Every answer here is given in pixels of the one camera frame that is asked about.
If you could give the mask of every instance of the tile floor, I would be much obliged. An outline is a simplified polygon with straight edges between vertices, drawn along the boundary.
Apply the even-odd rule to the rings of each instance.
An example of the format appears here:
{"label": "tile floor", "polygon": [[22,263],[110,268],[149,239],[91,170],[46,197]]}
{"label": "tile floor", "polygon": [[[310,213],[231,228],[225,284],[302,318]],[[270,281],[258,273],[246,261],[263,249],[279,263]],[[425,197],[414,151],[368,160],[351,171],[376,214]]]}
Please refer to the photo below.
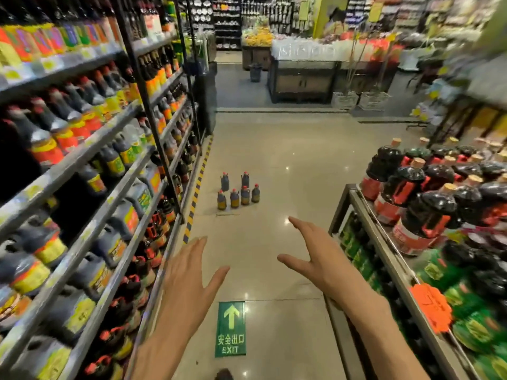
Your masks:
{"label": "tile floor", "polygon": [[[415,145],[419,135],[346,114],[221,113],[217,123],[191,238],[208,236],[205,283],[221,265],[231,270],[173,378],[212,380],[228,367],[236,380],[345,379],[322,293],[276,260],[282,252],[308,258],[287,217],[327,229],[344,184],[360,180],[376,149],[392,137]],[[217,216],[224,171],[231,189],[248,171],[260,203]],[[232,300],[246,301],[246,356],[215,358],[218,301]]]}

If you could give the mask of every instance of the orange price sign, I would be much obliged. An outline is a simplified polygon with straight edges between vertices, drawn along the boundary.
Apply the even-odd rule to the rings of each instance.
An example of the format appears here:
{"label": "orange price sign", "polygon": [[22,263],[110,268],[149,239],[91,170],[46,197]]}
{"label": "orange price sign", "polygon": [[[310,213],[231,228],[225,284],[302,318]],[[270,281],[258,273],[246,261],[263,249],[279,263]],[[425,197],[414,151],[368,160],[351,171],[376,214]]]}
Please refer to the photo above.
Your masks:
{"label": "orange price sign", "polygon": [[412,295],[435,333],[448,332],[451,325],[451,306],[440,291],[426,283],[411,288]]}

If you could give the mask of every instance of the green floor sign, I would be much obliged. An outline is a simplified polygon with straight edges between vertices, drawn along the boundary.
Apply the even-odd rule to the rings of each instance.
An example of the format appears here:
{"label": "green floor sign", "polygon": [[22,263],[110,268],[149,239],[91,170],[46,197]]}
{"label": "green floor sign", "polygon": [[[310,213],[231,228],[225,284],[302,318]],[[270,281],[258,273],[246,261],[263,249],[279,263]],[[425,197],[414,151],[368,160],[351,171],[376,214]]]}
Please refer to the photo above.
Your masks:
{"label": "green floor sign", "polygon": [[215,357],[246,355],[245,302],[219,302]]}

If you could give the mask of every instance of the black metal post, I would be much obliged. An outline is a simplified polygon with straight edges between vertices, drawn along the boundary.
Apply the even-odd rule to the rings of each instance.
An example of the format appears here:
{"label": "black metal post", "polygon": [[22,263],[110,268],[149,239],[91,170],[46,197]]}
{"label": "black metal post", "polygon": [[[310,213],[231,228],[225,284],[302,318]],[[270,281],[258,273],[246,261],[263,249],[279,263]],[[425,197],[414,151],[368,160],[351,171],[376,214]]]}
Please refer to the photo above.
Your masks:
{"label": "black metal post", "polygon": [[[195,110],[194,92],[192,91],[192,81],[190,80],[189,63],[188,63],[188,59],[187,59],[187,49],[185,47],[185,36],[183,35],[183,23],[181,22],[180,5],[179,5],[178,0],[174,0],[174,7],[176,9],[176,18],[178,19],[178,31],[180,33],[181,52],[183,54],[183,70],[185,70],[185,74],[187,75],[187,84],[189,86],[190,104],[192,105],[192,112],[194,114],[195,127],[197,129],[197,138],[199,140],[201,140],[201,135],[199,133],[199,124],[197,122],[197,112]],[[192,9],[192,7],[190,6],[190,0],[187,0],[187,18],[188,18],[189,25],[190,25],[190,33],[192,35],[192,44],[195,47],[194,29],[192,27],[193,20],[192,20],[191,9]]]}
{"label": "black metal post", "polygon": [[169,166],[167,156],[165,155],[164,148],[160,143],[160,138],[158,136],[157,125],[155,124],[155,118],[153,117],[153,111],[150,107],[148,89],[146,88],[146,83],[141,75],[141,70],[139,63],[137,61],[137,57],[134,53],[134,49],[132,48],[132,38],[130,37],[130,32],[127,30],[126,19],[123,14],[123,8],[121,7],[120,0],[112,0],[112,6],[116,14],[116,19],[118,21],[118,27],[120,28],[120,33],[123,37],[123,43],[125,44],[125,50],[127,52],[127,56],[129,58],[130,64],[132,66],[132,70],[134,72],[134,77],[137,82],[137,87],[139,89],[139,95],[141,96],[141,100],[143,102],[144,111],[146,113],[146,117],[148,118],[148,124],[152,130],[153,138],[155,139],[155,145],[158,149],[159,154],[161,155],[162,166],[165,171],[165,175],[167,178],[168,187],[171,189],[171,193],[174,196],[174,201],[177,203],[177,209],[179,213],[181,211],[181,205],[178,200],[178,195],[176,194],[176,188],[174,187],[174,183],[171,178],[171,174],[169,173]]}

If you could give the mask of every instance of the bucket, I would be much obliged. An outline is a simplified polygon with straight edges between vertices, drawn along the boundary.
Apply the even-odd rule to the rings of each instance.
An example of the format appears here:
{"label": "bucket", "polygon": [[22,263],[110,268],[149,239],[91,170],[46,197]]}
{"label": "bucket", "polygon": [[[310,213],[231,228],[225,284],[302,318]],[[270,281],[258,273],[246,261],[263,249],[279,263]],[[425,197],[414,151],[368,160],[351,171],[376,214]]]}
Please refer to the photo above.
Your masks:
{"label": "bucket", "polygon": [[262,64],[254,63],[250,65],[250,81],[261,82]]}

